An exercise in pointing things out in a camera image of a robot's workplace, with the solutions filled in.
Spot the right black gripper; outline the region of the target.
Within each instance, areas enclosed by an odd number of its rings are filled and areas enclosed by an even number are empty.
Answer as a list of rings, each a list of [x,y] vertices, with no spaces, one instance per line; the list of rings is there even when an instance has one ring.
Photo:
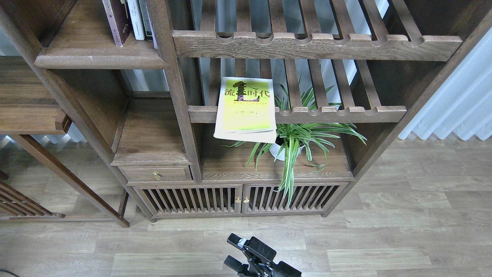
[[[251,254],[261,261],[243,264],[234,257],[228,255],[224,264],[235,271],[240,277],[301,277],[302,272],[280,261],[278,264],[273,263],[277,252],[256,237],[249,240],[241,238],[234,233],[230,233],[226,240],[245,254]]]

